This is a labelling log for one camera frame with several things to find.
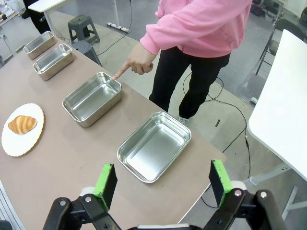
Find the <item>person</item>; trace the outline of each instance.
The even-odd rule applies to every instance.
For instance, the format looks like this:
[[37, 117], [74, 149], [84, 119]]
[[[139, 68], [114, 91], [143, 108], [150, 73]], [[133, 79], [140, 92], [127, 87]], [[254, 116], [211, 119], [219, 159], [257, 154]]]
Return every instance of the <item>person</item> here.
[[39, 13], [33, 10], [30, 10], [28, 7], [32, 5], [33, 3], [37, 2], [38, 0], [24, 0], [24, 5], [26, 8], [26, 11], [28, 12], [34, 26], [37, 28], [40, 34], [50, 31], [50, 27], [48, 25], [48, 22], [46, 19], [40, 21], [44, 17], [44, 13]]
[[157, 24], [133, 48], [120, 70], [140, 75], [153, 69], [161, 55], [149, 99], [168, 111], [176, 84], [191, 65], [189, 90], [179, 106], [179, 121], [185, 124], [205, 102], [209, 87], [230, 53], [241, 44], [252, 0], [160, 0]]

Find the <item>gray stool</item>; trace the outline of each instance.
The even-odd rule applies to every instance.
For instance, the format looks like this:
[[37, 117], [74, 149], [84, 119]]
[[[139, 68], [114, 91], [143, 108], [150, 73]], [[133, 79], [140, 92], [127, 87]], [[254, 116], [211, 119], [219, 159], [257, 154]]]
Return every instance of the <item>gray stool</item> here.
[[[89, 25], [92, 26], [93, 30], [87, 28]], [[78, 41], [85, 40], [88, 43], [92, 43], [93, 41], [100, 42], [100, 38], [90, 16], [80, 15], [71, 19], [68, 22], [68, 30], [71, 37], [71, 44], [74, 44], [74, 40], [76, 39]], [[72, 36], [72, 30], [76, 32], [75, 36]]]
[[91, 44], [89, 44], [88, 42], [82, 40], [79, 42], [76, 42], [72, 45], [72, 47], [74, 47], [76, 50], [78, 50], [80, 53], [84, 54], [85, 56], [87, 56], [90, 60], [96, 62], [98, 65], [101, 65], [98, 56], [94, 50], [94, 48], [91, 46]]

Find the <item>person's leg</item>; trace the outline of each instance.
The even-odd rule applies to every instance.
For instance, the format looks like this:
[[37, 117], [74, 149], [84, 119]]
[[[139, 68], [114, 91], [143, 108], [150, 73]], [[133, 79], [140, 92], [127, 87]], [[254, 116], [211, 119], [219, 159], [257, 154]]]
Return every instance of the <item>person's leg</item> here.
[[38, 0], [24, 0], [24, 5], [26, 10], [28, 11], [30, 18], [34, 24], [34, 26], [37, 28], [39, 33], [44, 33], [46, 31], [50, 31], [50, 27], [48, 25], [47, 20], [40, 21], [42, 17], [44, 17], [44, 13], [39, 13], [33, 10], [28, 9], [28, 6], [32, 5], [33, 3], [37, 2]]
[[184, 71], [189, 66], [189, 56], [177, 47], [161, 51], [149, 100], [168, 111], [173, 91]]
[[210, 85], [216, 80], [222, 67], [229, 62], [230, 54], [223, 57], [191, 57], [192, 76], [189, 90], [179, 106], [179, 116], [189, 119], [205, 102]]

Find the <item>electrical wire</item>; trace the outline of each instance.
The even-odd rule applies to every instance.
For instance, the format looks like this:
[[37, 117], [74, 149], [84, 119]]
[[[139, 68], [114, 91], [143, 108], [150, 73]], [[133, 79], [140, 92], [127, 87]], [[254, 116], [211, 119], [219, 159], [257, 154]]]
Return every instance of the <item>electrical wire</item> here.
[[59, 35], [60, 35], [59, 39], [61, 39], [63, 42], [65, 42], [66, 40], [68, 40], [68, 44], [69, 44], [69, 43], [71, 42], [71, 40], [68, 39], [68, 38], [63, 37], [63, 35], [61, 34], [61, 32], [58, 31], [58, 30], [56, 29], [56, 27], [54, 26], [54, 24], [52, 23], [52, 21], [50, 21], [50, 22], [51, 22], [51, 25], [52, 25], [52, 27], [54, 28], [54, 30], [55, 30], [56, 32], [59, 33]]
[[219, 207], [213, 207], [213, 206], [211, 206], [211, 205], [208, 205], [208, 204], [203, 200], [202, 197], [201, 197], [201, 199], [202, 199], [202, 201], [205, 203], [206, 206], [211, 207], [211, 208], [219, 208]]
[[212, 98], [209, 94], [208, 94], [208, 96], [209, 96], [212, 100], [215, 100], [215, 101], [217, 101], [217, 102], [220, 102], [220, 103], [223, 103], [223, 104], [227, 104], [227, 105], [230, 105], [230, 106], [236, 108], [236, 109], [241, 113], [241, 115], [243, 116], [244, 122], [245, 122], [245, 127], [244, 127], [244, 129], [243, 129], [243, 130], [239, 133], [239, 135], [238, 135], [238, 136], [237, 136], [237, 137], [226, 147], [226, 149], [224, 149], [223, 153], [232, 145], [232, 143], [234, 143], [234, 141], [241, 135], [241, 133], [243, 133], [243, 132], [245, 131], [245, 136], [244, 136], [244, 138], [245, 138], [246, 147], [247, 147], [247, 149], [248, 149], [248, 161], [249, 161], [248, 178], [249, 178], [249, 177], [250, 177], [250, 151], [249, 151], [249, 144], [248, 144], [248, 140], [247, 140], [247, 136], [246, 136], [246, 129], [247, 129], [247, 126], [248, 126], [248, 123], [247, 123], [247, 121], [246, 121], [246, 118], [245, 118], [245, 116], [243, 115], [242, 111], [241, 111], [238, 107], [236, 107], [235, 105], [230, 104], [230, 103], [227, 103], [227, 102], [219, 101], [219, 100], [217, 100], [217, 99], [215, 99], [215, 98]]
[[[205, 192], [207, 192], [207, 191], [209, 190], [210, 187], [211, 187], [211, 184], [210, 184], [209, 187], [203, 192], [203, 194], [205, 194]], [[208, 205], [208, 204], [204, 201], [204, 199], [202, 198], [202, 196], [201, 196], [201, 199], [202, 199], [203, 203], [204, 203], [206, 206], [211, 207], [211, 208], [218, 208], [218, 207], [213, 207], [213, 206], [211, 206], [211, 205]]]
[[[132, 4], [131, 4], [131, 0], [129, 0], [129, 2], [130, 2], [130, 26], [129, 26], [128, 31], [130, 30], [131, 24], [132, 24]], [[102, 53], [98, 54], [97, 56], [102, 55], [102, 54], [104, 54], [105, 52], [107, 52], [113, 45], [115, 45], [117, 42], [119, 42], [121, 39], [123, 39], [127, 34], [128, 34], [128, 33], [125, 33], [124, 36], [122, 36], [119, 40], [117, 40], [115, 43], [113, 43], [112, 45], [110, 45], [110, 46], [108, 47], [108, 49], [106, 49], [106, 50], [103, 51]]]
[[[184, 94], [186, 94], [186, 92], [185, 92], [185, 90], [184, 90], [184, 83], [185, 83], [185, 81], [186, 81], [186, 79], [191, 75], [192, 73], [190, 73], [185, 79], [184, 79], [184, 81], [183, 81], [183, 84], [182, 84], [182, 89], [183, 89], [183, 92], [184, 92]], [[234, 140], [232, 140], [231, 142], [230, 142], [230, 144], [224, 149], [224, 151], [223, 151], [223, 153], [239, 138], [239, 136], [243, 133], [243, 132], [245, 132], [245, 144], [246, 144], [246, 147], [247, 147], [247, 149], [248, 149], [248, 162], [249, 162], [249, 169], [248, 169], [248, 178], [250, 177], [250, 168], [251, 168], [251, 164], [250, 164], [250, 151], [249, 151], [249, 144], [248, 144], [248, 140], [247, 140], [247, 136], [246, 136], [246, 129], [247, 129], [247, 121], [246, 121], [246, 118], [245, 118], [245, 116], [243, 115], [243, 113], [242, 113], [242, 111], [238, 108], [238, 107], [236, 107], [235, 105], [233, 105], [233, 104], [230, 104], [230, 103], [227, 103], [227, 102], [223, 102], [223, 101], [219, 101], [219, 100], [217, 100], [216, 98], [218, 98], [219, 96], [220, 96], [220, 94], [221, 94], [221, 92], [222, 92], [222, 90], [223, 90], [223, 88], [224, 88], [224, 82], [223, 82], [223, 80], [222, 79], [220, 79], [220, 78], [218, 78], [221, 82], [222, 82], [222, 89], [220, 90], [220, 92], [217, 94], [217, 96], [215, 96], [215, 97], [211, 97], [209, 94], [208, 94], [208, 96], [211, 98], [210, 100], [206, 100], [206, 102], [208, 102], [208, 101], [217, 101], [217, 102], [220, 102], [220, 103], [223, 103], [223, 104], [227, 104], [227, 105], [230, 105], [230, 106], [232, 106], [232, 107], [234, 107], [234, 108], [236, 108], [240, 113], [241, 113], [241, 115], [243, 116], [243, 118], [244, 118], [244, 123], [245, 123], [245, 127], [244, 127], [244, 129], [237, 135], [237, 137], [234, 139]], [[204, 191], [204, 194], [209, 190], [209, 188], [211, 187], [211, 184], [209, 185], [209, 187]], [[218, 208], [218, 207], [213, 207], [213, 206], [211, 206], [211, 205], [208, 205], [205, 201], [204, 201], [204, 199], [201, 197], [201, 199], [202, 199], [202, 201], [204, 202], [204, 204], [206, 205], [206, 206], [208, 206], [208, 207], [211, 207], [211, 208]]]

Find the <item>green foam pad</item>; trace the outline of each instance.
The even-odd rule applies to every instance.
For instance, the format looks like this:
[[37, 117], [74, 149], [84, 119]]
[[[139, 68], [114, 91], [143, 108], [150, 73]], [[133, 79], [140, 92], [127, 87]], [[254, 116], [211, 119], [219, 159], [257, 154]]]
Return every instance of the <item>green foam pad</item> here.
[[227, 194], [233, 189], [229, 176], [221, 160], [211, 161], [209, 179], [216, 203], [221, 206]]
[[113, 164], [105, 164], [97, 180], [93, 194], [101, 200], [106, 212], [110, 210], [113, 194], [117, 184], [117, 177]]

